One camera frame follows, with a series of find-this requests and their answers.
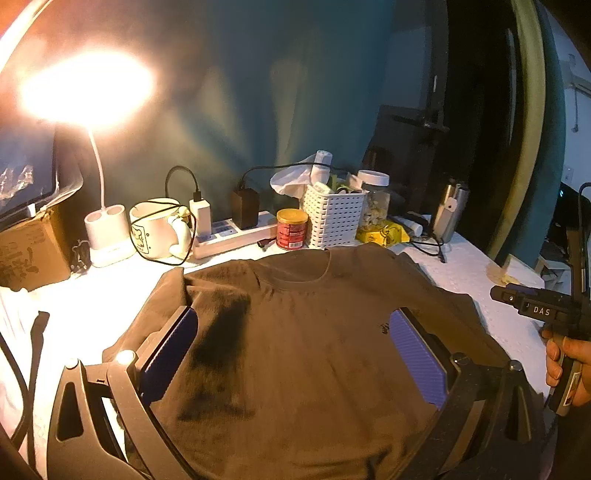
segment white mug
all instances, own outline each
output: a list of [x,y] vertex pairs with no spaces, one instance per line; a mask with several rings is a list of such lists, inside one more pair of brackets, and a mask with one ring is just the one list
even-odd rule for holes
[[[152,202],[174,205],[167,208],[167,205]],[[191,239],[189,226],[182,220],[175,222],[175,228],[172,225],[174,220],[178,218],[179,207],[180,204],[174,199],[159,198],[140,202],[131,208],[129,211],[129,218],[132,222],[131,241],[144,257],[159,260],[168,258],[171,254],[176,257],[180,255],[181,258],[185,256]]]

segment plastic jar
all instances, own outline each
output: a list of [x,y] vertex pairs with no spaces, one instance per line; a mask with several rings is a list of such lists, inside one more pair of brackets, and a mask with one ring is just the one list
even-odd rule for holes
[[277,246],[284,250],[298,250],[304,245],[308,214],[296,208],[277,212]]
[[359,229],[371,231],[381,228],[388,216],[390,205],[390,176],[378,171],[359,170],[357,178],[363,182],[362,188],[367,191],[359,219]]

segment jar lid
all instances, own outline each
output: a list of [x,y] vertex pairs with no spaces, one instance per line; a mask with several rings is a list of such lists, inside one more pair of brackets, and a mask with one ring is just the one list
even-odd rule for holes
[[373,170],[359,170],[357,178],[368,185],[387,187],[390,185],[390,175]]
[[301,225],[308,221],[308,214],[297,208],[284,208],[277,212],[277,221],[288,225]]

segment hand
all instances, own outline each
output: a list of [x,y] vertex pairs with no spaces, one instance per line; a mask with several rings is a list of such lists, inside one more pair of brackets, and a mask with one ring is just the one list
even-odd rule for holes
[[550,330],[544,330],[542,337],[548,340],[546,343],[546,383],[551,387],[558,385],[562,376],[562,368],[557,361],[560,359],[560,350],[562,350],[566,356],[583,364],[581,381],[574,394],[573,406],[579,407],[591,401],[591,342],[567,337],[560,341],[560,337],[554,337]]

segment white table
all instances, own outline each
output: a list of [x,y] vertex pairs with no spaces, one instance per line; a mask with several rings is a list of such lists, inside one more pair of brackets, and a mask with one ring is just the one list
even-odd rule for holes
[[[500,278],[496,264],[457,233],[444,247],[446,264],[409,245],[396,245],[392,250],[408,253],[438,286],[469,294],[488,332],[511,358],[522,362],[533,388],[544,396],[548,394],[545,350],[537,333],[539,325],[535,320],[518,315],[511,306],[490,298],[490,289],[495,279]],[[228,260],[256,260],[279,253],[283,250],[276,245],[270,246],[266,252],[257,245],[248,245],[206,259],[186,271]],[[45,439],[43,436],[35,438],[38,467],[43,476],[46,476],[44,448],[49,416],[63,365],[71,357],[80,358],[86,365],[100,363],[102,351],[124,333],[159,277],[169,268],[134,255],[109,267],[91,268],[84,276],[47,285],[31,293],[38,309],[50,313],[34,409],[36,430],[45,432]]]

